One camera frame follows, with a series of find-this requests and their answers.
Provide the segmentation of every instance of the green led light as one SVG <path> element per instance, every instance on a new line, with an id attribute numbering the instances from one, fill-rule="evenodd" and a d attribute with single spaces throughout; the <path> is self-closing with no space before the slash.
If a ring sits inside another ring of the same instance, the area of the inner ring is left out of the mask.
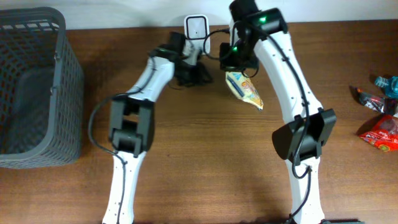
<path id="1" fill-rule="evenodd" d="M 264 17 L 260 18 L 260 22 L 261 23 L 266 23 L 267 22 L 267 17 L 264 16 Z"/>

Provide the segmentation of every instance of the black bracket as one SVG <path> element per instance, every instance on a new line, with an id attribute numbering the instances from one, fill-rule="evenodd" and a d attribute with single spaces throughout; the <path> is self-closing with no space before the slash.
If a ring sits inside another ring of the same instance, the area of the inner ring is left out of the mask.
<path id="1" fill-rule="evenodd" d="M 148 151 L 155 134 L 154 105 L 151 101 L 135 100 L 127 96 L 112 101 L 109 121 L 109 141 L 115 150 L 138 157 Z M 126 119 L 136 116 L 135 121 Z"/>
<path id="2" fill-rule="evenodd" d="M 185 35 L 178 32 L 170 32 L 167 44 L 158 46 L 154 50 L 153 56 L 166 58 L 174 64 L 179 64 L 184 47 Z"/>
<path id="3" fill-rule="evenodd" d="M 279 9 L 260 11 L 254 0 L 234 0 L 229 5 L 229 10 L 236 23 L 239 40 L 227 58 L 225 56 L 229 53 L 231 46 L 227 43 L 221 44 L 220 58 L 224 58 L 224 60 L 220 61 L 220 67 L 226 71 L 257 68 L 258 61 L 253 50 L 260 39 L 266 40 L 267 37 L 251 26 L 257 27 L 269 35 L 280 31 L 286 34 L 287 23 Z"/>
<path id="4" fill-rule="evenodd" d="M 185 62 L 175 66 L 174 77 L 179 86 L 192 87 L 213 83 L 213 77 L 210 75 L 205 65 L 197 62 L 192 66 Z"/>
<path id="5" fill-rule="evenodd" d="M 272 143 L 279 157 L 283 160 L 288 159 L 291 162 L 293 162 L 293 153 L 299 144 L 305 124 L 301 116 L 297 116 L 296 118 L 295 121 L 284 125 L 272 133 Z M 321 156 L 322 146 L 326 144 L 331 130 L 335 126 L 336 114 L 333 109 L 321 110 L 319 113 L 311 115 L 309 122 L 310 126 L 303 139 L 296 166 L 300 165 L 300 161 Z"/>

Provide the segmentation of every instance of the red snack bag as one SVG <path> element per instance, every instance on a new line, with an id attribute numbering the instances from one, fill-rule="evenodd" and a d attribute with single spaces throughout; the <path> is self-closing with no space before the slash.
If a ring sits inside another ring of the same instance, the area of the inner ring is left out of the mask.
<path id="1" fill-rule="evenodd" d="M 398 150 L 398 122 L 391 115 L 385 115 L 372 130 L 359 137 L 383 152 Z"/>

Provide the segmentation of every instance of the yellow snack package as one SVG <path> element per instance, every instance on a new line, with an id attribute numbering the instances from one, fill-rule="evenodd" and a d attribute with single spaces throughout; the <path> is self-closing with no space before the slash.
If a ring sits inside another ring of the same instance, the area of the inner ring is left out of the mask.
<path id="1" fill-rule="evenodd" d="M 241 72 L 226 72 L 225 82 L 238 99 L 262 110 L 264 104 L 250 78 L 245 77 Z"/>

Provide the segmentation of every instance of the white device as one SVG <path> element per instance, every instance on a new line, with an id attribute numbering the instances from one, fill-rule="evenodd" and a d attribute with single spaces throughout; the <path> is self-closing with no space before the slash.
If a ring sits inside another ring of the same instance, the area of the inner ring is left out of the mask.
<path id="1" fill-rule="evenodd" d="M 210 33 L 209 21 L 205 15 L 191 15 L 184 19 L 184 33 L 187 38 L 185 43 L 185 55 L 190 55 L 184 61 L 189 65 L 196 65 L 197 58 L 203 53 L 203 42 Z M 206 52 L 210 52 L 210 40 L 206 41 Z"/>

